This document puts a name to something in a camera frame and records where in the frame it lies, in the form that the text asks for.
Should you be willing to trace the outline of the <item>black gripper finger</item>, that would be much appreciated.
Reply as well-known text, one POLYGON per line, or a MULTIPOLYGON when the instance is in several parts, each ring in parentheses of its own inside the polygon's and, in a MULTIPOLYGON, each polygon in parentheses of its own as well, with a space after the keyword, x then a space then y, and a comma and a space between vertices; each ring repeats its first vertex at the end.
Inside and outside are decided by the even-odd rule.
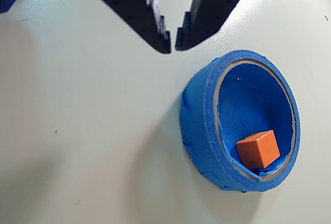
POLYGON ((189 50, 217 33, 240 0, 192 0, 183 25, 177 29, 175 49, 189 50))
POLYGON ((160 12, 159 0, 103 1, 156 51, 171 53, 170 32, 160 12))

